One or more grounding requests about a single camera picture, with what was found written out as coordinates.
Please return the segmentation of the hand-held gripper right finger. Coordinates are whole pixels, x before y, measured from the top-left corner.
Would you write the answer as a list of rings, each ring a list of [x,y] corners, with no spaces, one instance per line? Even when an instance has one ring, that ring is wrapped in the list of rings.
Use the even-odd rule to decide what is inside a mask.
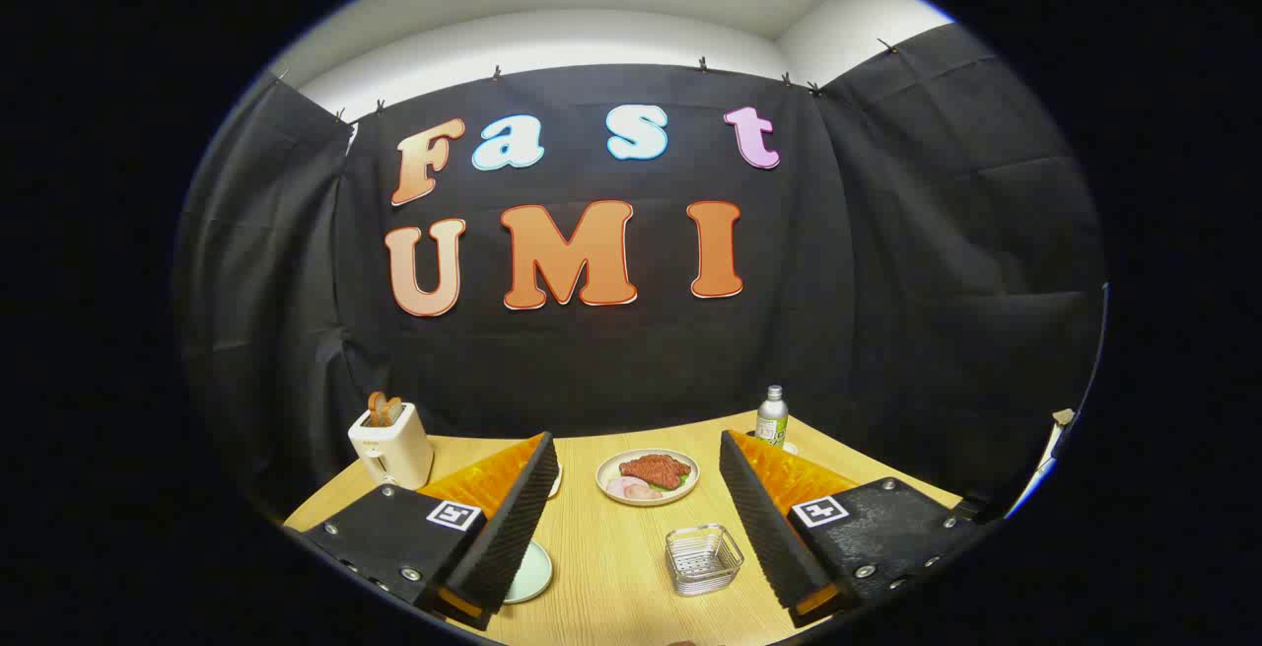
[[[721,437],[721,476],[776,601],[796,627],[907,590],[983,527],[906,481],[858,484],[740,432]]]

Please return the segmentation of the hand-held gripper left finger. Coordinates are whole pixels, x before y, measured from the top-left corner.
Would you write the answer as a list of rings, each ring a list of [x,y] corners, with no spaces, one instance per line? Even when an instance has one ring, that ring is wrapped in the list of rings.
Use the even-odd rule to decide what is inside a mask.
[[[485,630],[509,597],[558,474],[550,432],[420,490],[376,487],[302,543],[411,609]]]

